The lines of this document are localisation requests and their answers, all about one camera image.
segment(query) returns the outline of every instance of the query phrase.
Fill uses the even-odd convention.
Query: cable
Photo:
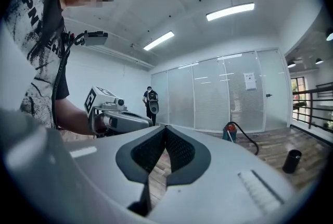
[[[255,155],[257,155],[259,153],[259,146],[257,145],[257,143],[253,139],[248,137],[236,122],[230,121],[230,122],[227,123],[227,125],[225,125],[225,127],[227,128],[230,124],[235,124],[239,128],[239,130],[245,135],[245,137],[248,138],[249,141],[255,145],[255,147],[257,148],[257,151],[255,152]]]
[[[76,36],[74,38],[74,40],[68,45],[61,61],[60,61],[60,65],[59,65],[59,70],[56,76],[56,80],[54,82],[53,85],[53,93],[52,93],[52,116],[53,116],[53,122],[55,125],[55,129],[58,129],[58,123],[57,123],[57,118],[56,118],[56,108],[55,108],[55,103],[56,103],[56,96],[57,96],[57,90],[58,90],[58,84],[59,84],[59,80],[61,78],[61,74],[62,74],[62,69],[65,66],[65,61],[66,61],[66,57],[68,56],[69,53],[69,49],[72,47],[72,45],[81,37],[84,36],[84,33],[79,34],[78,36]]]

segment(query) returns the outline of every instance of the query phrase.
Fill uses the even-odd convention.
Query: black cylinder
[[[285,164],[282,167],[282,170],[285,173],[294,173],[296,170],[296,166],[299,163],[300,159],[301,159],[302,153],[301,151],[298,150],[290,150]]]

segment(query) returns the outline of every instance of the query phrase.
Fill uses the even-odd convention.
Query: person in background
[[[142,101],[144,102],[145,106],[146,106],[146,113],[147,113],[147,117],[150,118],[152,120],[152,124],[153,126],[155,126],[156,123],[156,114],[153,114],[150,110],[149,107],[149,98],[148,98],[148,93],[150,92],[154,92],[156,94],[156,98],[158,100],[158,94],[157,92],[155,92],[151,86],[147,87],[147,90],[144,93],[144,97],[142,97]]]
[[[66,70],[62,71],[53,114],[53,87],[60,61],[65,53],[62,11],[67,7],[101,5],[112,0],[12,0],[4,14],[1,28],[8,34],[11,47],[21,51],[35,69],[35,77],[26,90],[20,110],[32,115],[47,128],[93,135],[85,111],[74,106],[69,95]]]

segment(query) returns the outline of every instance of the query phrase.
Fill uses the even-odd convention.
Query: white ceiling
[[[287,60],[295,60],[297,64],[289,72],[298,72],[314,68],[317,58],[327,61],[333,58],[333,41],[326,40],[326,30],[333,27],[333,21],[328,11],[323,8],[306,32],[299,45],[286,56]]]
[[[254,2],[255,10],[211,22],[206,14],[230,6],[230,0],[114,0],[102,8],[67,8],[63,15],[68,30],[107,31],[105,47],[156,65],[233,36],[277,34],[294,1],[233,0]],[[170,30],[175,37],[143,50]]]

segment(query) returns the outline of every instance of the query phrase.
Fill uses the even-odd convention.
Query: window
[[[292,92],[302,92],[306,90],[304,77],[293,78],[291,79],[291,90]],[[293,104],[305,103],[303,106],[306,106],[306,95],[305,94],[295,94],[293,95]],[[298,107],[292,111],[292,118],[295,120],[305,121],[306,108]]]

